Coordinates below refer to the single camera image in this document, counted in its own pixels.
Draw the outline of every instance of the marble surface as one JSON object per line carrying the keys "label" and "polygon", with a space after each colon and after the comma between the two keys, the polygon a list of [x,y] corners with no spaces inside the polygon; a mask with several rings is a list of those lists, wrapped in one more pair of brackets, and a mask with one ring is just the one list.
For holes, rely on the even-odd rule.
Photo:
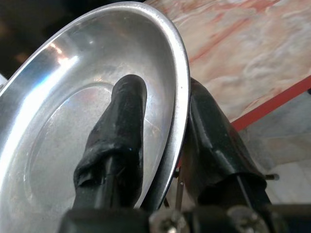
{"label": "marble surface", "polygon": [[311,0],[147,0],[230,121],[311,74]]}

